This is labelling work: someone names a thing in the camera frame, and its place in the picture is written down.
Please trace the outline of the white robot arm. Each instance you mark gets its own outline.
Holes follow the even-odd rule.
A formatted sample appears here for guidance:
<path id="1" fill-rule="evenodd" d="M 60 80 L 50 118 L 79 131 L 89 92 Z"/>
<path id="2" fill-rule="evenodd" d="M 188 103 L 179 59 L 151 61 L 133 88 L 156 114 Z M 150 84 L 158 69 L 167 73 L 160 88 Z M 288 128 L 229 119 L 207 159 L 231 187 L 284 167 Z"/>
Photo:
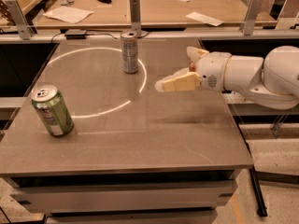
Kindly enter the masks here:
<path id="1" fill-rule="evenodd" d="M 274 109 L 299 104 L 299 48 L 278 47 L 262 58 L 188 47 L 187 55 L 190 66 L 157 81 L 157 91 L 194 91 L 201 87 L 236 92 L 248 101 Z"/>

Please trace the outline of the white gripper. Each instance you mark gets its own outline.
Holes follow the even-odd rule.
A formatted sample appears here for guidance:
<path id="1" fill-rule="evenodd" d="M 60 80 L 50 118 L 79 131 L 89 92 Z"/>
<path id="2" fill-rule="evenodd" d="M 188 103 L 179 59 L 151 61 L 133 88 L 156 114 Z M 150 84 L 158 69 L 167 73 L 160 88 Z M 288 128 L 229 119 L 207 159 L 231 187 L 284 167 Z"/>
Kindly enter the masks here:
<path id="1" fill-rule="evenodd" d="M 207 90 L 224 90 L 224 72 L 232 55 L 228 52 L 211 52 L 196 47 L 187 47 L 187 55 L 196 63 L 196 72 L 183 68 L 171 76 L 158 80 L 155 89 L 159 92 L 194 91 L 200 85 Z"/>

